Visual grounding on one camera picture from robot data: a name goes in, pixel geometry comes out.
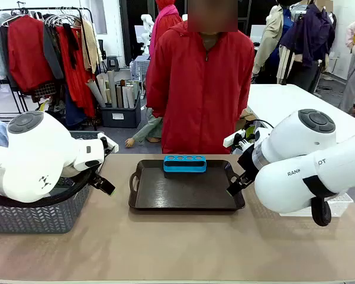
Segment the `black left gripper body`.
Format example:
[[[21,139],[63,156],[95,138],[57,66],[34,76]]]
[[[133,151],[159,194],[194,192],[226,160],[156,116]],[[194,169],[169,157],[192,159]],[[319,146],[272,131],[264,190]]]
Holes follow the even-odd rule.
[[[106,158],[107,158],[110,154],[115,154],[115,153],[117,153],[118,151],[119,151],[119,147],[118,147],[118,146],[113,146],[111,149],[106,149],[106,150],[105,150],[104,161],[103,161],[103,163],[100,164],[100,166],[99,166],[98,169],[96,170],[96,173],[97,173],[97,174],[100,174],[101,169],[102,169],[102,167],[103,167],[103,165],[104,165],[104,163],[105,163]]]

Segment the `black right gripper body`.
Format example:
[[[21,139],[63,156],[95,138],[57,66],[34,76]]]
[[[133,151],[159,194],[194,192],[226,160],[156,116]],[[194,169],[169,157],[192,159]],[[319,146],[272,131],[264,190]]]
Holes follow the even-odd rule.
[[[238,178],[241,185],[249,185],[254,182],[259,169],[253,162],[254,145],[252,144],[247,150],[244,150],[238,159],[238,164],[243,168],[244,173]]]

